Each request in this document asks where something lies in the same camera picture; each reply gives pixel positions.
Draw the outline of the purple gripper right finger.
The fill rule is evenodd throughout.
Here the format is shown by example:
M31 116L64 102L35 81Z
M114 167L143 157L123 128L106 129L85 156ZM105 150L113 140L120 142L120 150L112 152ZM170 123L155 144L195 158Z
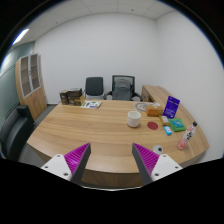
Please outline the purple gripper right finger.
M137 143L132 144L132 154L144 185L182 169L167 154L157 154Z

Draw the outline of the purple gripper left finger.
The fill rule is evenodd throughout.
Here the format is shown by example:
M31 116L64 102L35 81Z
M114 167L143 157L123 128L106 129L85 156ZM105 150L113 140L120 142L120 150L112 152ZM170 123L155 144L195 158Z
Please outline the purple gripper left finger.
M89 143L79 146L66 155L56 154L42 169L75 184L80 184L91 154Z

